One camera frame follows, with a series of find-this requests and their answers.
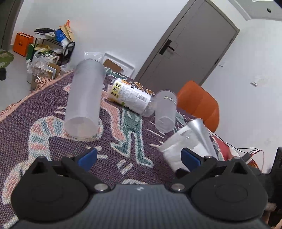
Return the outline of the grey door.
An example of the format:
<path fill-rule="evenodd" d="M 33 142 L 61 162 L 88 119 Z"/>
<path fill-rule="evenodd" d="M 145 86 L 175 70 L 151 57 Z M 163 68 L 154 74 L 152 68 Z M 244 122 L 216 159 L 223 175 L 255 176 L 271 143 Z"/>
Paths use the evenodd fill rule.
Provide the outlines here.
<path fill-rule="evenodd" d="M 239 33 L 212 1 L 190 1 L 187 11 L 173 26 L 137 77 L 138 86 L 144 91 L 178 93 L 188 81 L 202 85 Z M 175 51 L 167 49 L 160 55 L 168 39 Z"/>

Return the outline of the small frosted plastic cup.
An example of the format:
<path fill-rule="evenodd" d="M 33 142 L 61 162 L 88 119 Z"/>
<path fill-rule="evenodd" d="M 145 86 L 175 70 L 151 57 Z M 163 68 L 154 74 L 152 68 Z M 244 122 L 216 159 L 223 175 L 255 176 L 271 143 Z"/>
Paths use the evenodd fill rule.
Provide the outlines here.
<path fill-rule="evenodd" d="M 155 98 L 155 127 L 162 133 L 168 133 L 175 126 L 177 97 L 170 90 L 162 90 Z"/>

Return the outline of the clear crinkled plastic cup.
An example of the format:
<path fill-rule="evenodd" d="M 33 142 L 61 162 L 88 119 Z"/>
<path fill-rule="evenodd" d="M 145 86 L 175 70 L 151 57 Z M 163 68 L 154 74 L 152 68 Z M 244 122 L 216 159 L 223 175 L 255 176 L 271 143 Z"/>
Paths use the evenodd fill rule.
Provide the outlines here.
<path fill-rule="evenodd" d="M 210 132 L 200 118 L 189 121 L 184 127 L 173 134 L 161 146 L 159 151 L 173 172 L 178 169 L 189 171 L 181 161 L 181 151 L 189 148 L 203 158 L 212 156 L 219 159 L 211 140 Z"/>

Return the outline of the green round stool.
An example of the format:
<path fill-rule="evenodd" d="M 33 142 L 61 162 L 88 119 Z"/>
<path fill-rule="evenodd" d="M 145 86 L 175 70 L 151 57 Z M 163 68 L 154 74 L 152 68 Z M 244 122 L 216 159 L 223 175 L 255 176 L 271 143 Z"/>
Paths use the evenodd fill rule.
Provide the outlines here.
<path fill-rule="evenodd" d="M 14 55 L 9 51 L 0 52 L 0 80 L 6 79 L 7 71 L 6 67 L 14 60 Z"/>

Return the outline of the dark doorway frame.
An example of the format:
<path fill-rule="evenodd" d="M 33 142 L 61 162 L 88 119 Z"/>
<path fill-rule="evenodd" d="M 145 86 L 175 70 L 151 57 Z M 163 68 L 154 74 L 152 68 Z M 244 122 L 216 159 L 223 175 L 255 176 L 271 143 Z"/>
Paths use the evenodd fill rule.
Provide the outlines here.
<path fill-rule="evenodd" d="M 0 4 L 1 49 L 8 51 L 17 17 L 24 0 L 2 0 Z"/>

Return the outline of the black storage rack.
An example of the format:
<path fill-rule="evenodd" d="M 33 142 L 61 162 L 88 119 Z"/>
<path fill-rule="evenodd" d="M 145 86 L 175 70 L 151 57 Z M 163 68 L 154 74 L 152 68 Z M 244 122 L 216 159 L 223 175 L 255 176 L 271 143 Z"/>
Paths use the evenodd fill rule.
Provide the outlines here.
<path fill-rule="evenodd" d="M 51 28 L 35 29 L 35 41 L 33 43 L 31 60 L 38 59 L 41 55 L 52 58 L 57 65 L 67 64 L 75 48 L 75 42 L 68 32 L 62 27 L 57 30 Z"/>

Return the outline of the orange paper bag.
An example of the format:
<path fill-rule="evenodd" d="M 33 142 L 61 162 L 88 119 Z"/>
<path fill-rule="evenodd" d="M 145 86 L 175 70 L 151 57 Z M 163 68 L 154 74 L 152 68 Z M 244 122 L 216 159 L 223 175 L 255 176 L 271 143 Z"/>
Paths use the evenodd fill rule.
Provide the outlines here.
<path fill-rule="evenodd" d="M 21 56 L 26 56 L 28 46 L 33 43 L 34 37 L 23 32 L 16 34 L 13 51 Z"/>

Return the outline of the patterned woven tablecloth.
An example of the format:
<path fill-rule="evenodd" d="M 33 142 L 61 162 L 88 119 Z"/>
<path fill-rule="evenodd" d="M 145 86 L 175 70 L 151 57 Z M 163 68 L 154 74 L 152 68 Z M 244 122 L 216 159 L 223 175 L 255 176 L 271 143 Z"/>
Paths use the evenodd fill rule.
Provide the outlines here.
<path fill-rule="evenodd" d="M 60 160 L 90 148 L 97 150 L 91 173 L 115 184 L 169 183 L 174 172 L 159 151 L 170 136 L 155 128 L 154 117 L 138 114 L 107 100 L 107 89 L 122 74 L 106 69 L 98 133 L 71 137 L 64 129 L 67 99 L 74 74 L 41 80 L 37 91 L 1 111 L 1 228 L 17 222 L 11 194 L 39 156 Z"/>

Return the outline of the cardboard box with plastic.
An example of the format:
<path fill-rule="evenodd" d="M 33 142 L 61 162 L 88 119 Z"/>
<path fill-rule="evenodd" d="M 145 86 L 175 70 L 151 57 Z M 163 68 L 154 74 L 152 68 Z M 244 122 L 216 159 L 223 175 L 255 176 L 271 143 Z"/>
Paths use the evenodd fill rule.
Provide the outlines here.
<path fill-rule="evenodd" d="M 39 81 L 55 80 L 61 76 L 61 67 L 57 65 L 59 56 L 46 57 L 40 55 L 33 61 L 27 60 L 27 82 L 30 84 L 30 90 L 34 91 Z"/>

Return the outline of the white framed panel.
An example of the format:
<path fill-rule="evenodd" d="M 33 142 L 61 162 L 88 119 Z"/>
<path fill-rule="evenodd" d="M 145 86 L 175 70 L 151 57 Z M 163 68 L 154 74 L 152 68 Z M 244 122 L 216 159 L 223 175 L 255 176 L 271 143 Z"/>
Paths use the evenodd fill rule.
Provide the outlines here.
<path fill-rule="evenodd" d="M 131 77 L 135 70 L 135 68 L 127 62 L 120 60 L 109 53 L 104 54 L 102 63 L 105 67 L 112 69 L 112 71 L 121 73 L 128 77 Z"/>

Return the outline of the tall frosted plastic cup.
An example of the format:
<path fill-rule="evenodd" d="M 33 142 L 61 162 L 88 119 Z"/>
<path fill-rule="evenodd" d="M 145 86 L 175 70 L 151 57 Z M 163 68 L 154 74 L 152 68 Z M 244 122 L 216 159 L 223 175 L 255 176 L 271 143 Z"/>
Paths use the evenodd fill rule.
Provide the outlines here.
<path fill-rule="evenodd" d="M 97 134 L 105 77 L 105 67 L 95 59 L 85 59 L 76 66 L 64 120 L 64 128 L 72 137 Z"/>

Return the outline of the orange chair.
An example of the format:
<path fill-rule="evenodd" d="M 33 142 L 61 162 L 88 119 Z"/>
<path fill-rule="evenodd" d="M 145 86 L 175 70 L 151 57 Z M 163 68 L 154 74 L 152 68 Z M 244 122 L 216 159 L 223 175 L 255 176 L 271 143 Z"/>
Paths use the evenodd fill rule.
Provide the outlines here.
<path fill-rule="evenodd" d="M 177 106 L 196 118 L 215 132 L 219 125 L 219 105 L 217 101 L 194 81 L 188 81 L 177 94 Z"/>

